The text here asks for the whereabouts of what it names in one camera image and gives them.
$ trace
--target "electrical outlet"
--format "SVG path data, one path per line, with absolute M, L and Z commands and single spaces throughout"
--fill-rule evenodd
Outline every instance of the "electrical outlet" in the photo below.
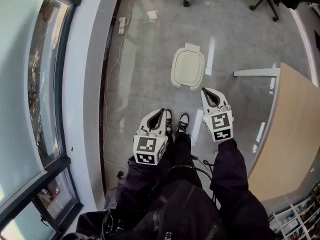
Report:
M 120 17 L 119 22 L 120 22 L 119 34 L 124 34 L 125 33 L 126 17 Z

